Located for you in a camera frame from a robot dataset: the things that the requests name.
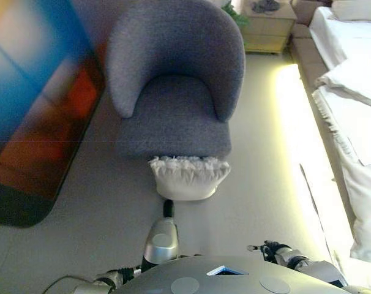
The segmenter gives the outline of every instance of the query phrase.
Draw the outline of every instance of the armchair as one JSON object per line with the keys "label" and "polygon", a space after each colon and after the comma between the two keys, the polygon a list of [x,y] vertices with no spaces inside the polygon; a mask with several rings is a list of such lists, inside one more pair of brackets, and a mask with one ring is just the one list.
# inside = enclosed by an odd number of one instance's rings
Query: armchair
{"label": "armchair", "polygon": [[205,0],[137,0],[108,43],[122,156],[226,156],[243,75],[234,21]]}

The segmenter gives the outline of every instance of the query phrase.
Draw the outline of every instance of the wooden nightstand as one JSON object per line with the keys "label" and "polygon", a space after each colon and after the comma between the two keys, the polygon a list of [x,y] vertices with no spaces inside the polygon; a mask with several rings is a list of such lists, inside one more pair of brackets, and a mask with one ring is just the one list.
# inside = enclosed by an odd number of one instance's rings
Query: wooden nightstand
{"label": "wooden nightstand", "polygon": [[241,29],[245,52],[281,53],[297,19],[296,14],[286,1],[278,1],[280,8],[274,12],[255,13],[253,1],[245,0],[242,5],[242,14],[249,20]]}

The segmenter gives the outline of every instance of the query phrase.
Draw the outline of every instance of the chair seat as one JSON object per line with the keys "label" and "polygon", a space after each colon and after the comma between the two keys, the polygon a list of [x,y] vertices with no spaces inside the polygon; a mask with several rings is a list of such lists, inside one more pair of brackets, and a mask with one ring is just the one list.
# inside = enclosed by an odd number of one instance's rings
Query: chair seat
{"label": "chair seat", "polygon": [[133,116],[122,120],[116,149],[123,156],[225,157],[229,127],[217,119],[201,80],[164,75],[145,86]]}

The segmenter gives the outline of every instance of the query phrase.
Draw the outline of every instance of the black cable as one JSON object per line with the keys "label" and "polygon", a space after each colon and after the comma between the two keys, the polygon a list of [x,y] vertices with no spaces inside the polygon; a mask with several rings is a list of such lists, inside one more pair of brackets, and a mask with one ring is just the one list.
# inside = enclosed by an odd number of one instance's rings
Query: black cable
{"label": "black cable", "polygon": [[79,280],[79,281],[83,281],[83,282],[87,282],[87,283],[93,283],[93,281],[89,281],[87,279],[85,279],[84,277],[78,277],[78,276],[73,276],[71,274],[68,274],[66,276],[63,276],[63,277],[60,277],[59,279],[55,280],[51,285],[49,285],[43,292],[42,294],[46,294],[46,292],[52,287],[54,286],[56,283],[60,282],[61,280],[63,279],[74,279],[74,280]]}

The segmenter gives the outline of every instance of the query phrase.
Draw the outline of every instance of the green leaves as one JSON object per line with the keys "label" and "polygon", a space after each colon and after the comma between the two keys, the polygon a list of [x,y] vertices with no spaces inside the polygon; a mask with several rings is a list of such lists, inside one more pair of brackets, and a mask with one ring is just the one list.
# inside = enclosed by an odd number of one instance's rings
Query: green leaves
{"label": "green leaves", "polygon": [[238,14],[234,10],[234,6],[232,5],[231,0],[229,0],[228,3],[226,3],[221,8],[222,8],[223,11],[225,11],[227,14],[229,14],[231,16],[231,18],[239,26],[239,28],[248,24],[248,19],[245,16],[243,16],[241,14]]}

